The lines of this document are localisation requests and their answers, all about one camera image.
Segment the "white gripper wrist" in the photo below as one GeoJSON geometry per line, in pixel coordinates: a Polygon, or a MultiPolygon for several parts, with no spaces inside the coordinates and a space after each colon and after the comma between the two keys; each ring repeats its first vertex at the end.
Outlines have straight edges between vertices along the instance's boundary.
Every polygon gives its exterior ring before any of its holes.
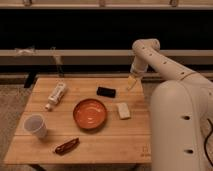
{"type": "Polygon", "coordinates": [[[142,79],[144,77],[144,74],[147,72],[147,69],[148,69],[148,65],[145,64],[145,65],[139,65],[139,66],[136,66],[134,64],[131,65],[131,69],[130,69],[130,73],[131,75],[127,78],[127,87],[126,89],[127,90],[131,90],[136,82],[137,82],[137,79],[142,79]]]}

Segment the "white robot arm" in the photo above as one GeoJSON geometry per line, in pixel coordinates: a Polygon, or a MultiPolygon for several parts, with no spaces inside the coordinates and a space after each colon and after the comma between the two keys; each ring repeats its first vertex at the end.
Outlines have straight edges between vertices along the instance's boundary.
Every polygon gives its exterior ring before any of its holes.
{"type": "Polygon", "coordinates": [[[149,67],[165,79],[150,98],[152,171],[205,171],[208,138],[200,119],[213,115],[213,82],[162,55],[156,39],[139,39],[132,50],[132,80],[149,67]]]}

